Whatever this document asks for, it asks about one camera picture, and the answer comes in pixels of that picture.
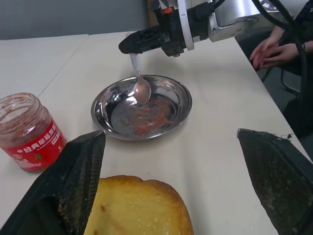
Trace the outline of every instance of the jam jar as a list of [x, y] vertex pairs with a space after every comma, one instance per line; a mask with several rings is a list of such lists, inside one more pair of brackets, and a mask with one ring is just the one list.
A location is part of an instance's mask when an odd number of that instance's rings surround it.
[[51, 114], [33, 94], [0, 99], [0, 148], [27, 171], [38, 171], [56, 161], [66, 139]]

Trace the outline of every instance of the metal plate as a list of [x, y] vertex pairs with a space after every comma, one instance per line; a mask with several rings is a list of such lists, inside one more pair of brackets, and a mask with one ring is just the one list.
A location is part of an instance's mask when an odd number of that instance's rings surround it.
[[134, 97], [136, 78], [130, 77], [105, 88], [91, 107], [92, 120], [107, 135], [123, 140], [147, 140], [178, 127], [189, 115], [192, 98], [174, 79], [144, 75], [152, 90], [147, 104]]

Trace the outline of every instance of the spoon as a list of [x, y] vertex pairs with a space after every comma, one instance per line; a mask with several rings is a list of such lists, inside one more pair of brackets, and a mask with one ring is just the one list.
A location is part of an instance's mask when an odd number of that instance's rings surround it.
[[130, 54], [130, 57], [137, 77], [137, 82], [134, 87], [134, 96], [139, 103], [145, 104], [150, 99], [151, 87], [149, 82], [141, 76], [138, 54]]

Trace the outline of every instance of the toast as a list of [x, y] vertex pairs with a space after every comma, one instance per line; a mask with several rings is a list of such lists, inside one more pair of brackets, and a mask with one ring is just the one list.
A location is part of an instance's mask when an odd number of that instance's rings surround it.
[[170, 185], [135, 176], [100, 179], [84, 235], [193, 235], [187, 207]]

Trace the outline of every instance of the hand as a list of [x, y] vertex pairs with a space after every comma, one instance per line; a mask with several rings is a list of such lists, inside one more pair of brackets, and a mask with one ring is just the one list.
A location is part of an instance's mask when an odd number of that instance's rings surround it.
[[257, 69], [261, 60], [264, 58], [264, 54], [266, 51], [272, 50], [278, 47], [279, 38], [270, 36], [269, 38], [262, 41], [252, 52], [249, 61], [252, 62], [252, 66], [254, 69]]
[[262, 59], [260, 68], [267, 69], [273, 66], [286, 64], [291, 62], [297, 56], [298, 50], [296, 45], [294, 43], [286, 44], [271, 50], [270, 53]]

